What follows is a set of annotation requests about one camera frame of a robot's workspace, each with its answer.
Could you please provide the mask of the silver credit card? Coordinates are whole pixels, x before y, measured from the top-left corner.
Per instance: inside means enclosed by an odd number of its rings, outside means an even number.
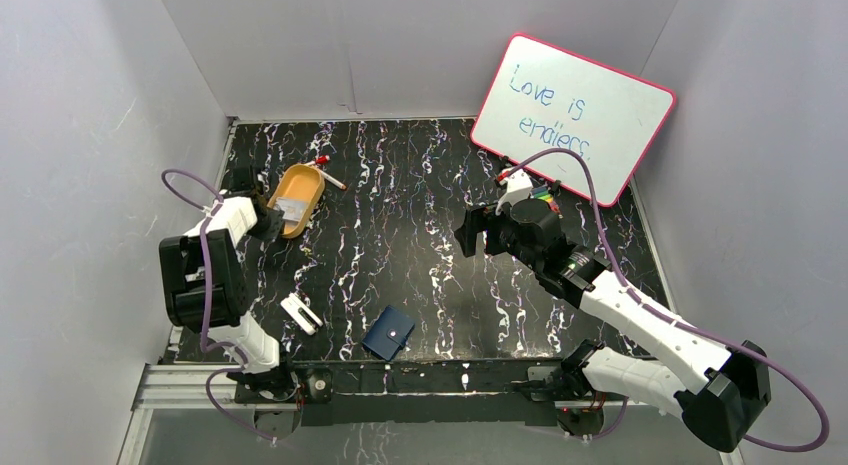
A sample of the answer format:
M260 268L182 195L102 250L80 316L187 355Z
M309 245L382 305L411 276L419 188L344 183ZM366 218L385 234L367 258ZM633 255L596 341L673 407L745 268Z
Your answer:
M290 197L278 197L274 209L281 212L286 223L298 224L303 219L308 202Z

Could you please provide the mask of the orange oval tray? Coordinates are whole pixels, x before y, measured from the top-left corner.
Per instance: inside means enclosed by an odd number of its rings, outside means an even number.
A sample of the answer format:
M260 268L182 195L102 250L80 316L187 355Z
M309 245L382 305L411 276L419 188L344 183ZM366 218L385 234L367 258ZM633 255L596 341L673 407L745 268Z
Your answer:
M320 171L314 166L295 164L290 166L282 176L275 192L272 194L269 204L274 209L274 202L278 197L290 197L307 201L306 213L298 224L286 223L284 221L281 237L292 239L299 236L306 228L315 208L325 190L325 179Z

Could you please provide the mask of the blue leather card holder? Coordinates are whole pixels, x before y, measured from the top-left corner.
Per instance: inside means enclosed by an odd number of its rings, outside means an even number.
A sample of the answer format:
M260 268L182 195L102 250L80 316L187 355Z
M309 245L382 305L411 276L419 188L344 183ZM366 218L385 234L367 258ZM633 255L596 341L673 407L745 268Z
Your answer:
M373 356L392 361L406 347L415 321L395 307L387 306L368 329L363 348Z

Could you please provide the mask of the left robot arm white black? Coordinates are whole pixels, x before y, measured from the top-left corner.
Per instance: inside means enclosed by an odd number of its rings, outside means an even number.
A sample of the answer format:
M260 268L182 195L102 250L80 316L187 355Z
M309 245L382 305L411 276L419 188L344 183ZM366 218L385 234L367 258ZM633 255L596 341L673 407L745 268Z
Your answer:
M280 237L283 215L271 209L254 167L236 169L221 188L208 185L203 217L158 247L165 308L171 323L198 335L208 352L223 350L236 363L229 379L261 396L286 401L299 376L287 353L250 314L251 299L237 248L247 238Z

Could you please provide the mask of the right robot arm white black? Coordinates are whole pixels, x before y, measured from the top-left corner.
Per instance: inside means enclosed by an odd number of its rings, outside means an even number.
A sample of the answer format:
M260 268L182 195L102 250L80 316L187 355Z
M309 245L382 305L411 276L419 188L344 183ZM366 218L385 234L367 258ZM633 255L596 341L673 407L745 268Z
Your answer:
M711 448L735 450L770 401L765 364L741 351L685 331L679 316L648 310L652 299L619 281L601 254L570 241L561 218L540 199L498 211L493 204L466 210L454 233L464 256L479 237L488 255L508 253L532 270L553 297L612 325L650 354L643 360L583 341L558 369L516 390L533 400L587 399L595 392L626 396L679 418Z

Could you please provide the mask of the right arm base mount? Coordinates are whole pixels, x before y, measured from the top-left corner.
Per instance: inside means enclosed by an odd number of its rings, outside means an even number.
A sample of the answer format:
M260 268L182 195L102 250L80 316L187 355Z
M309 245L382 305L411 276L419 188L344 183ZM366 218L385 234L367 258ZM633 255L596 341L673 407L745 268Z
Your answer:
M526 399L555 406L557 424L568 437L583 442L610 435L623 421L627 401L607 421L605 406L609 395L593 389L579 368L570 365L531 366L527 379L514 384L514 390Z

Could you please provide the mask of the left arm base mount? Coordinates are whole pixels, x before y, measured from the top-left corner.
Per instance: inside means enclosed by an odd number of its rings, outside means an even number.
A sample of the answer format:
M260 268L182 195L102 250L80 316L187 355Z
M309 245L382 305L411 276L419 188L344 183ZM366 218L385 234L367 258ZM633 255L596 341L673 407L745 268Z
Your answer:
M331 401L333 373L328 368L282 366L258 375L227 372L236 383L234 402L253 409L251 424L278 442L299 426L307 405Z

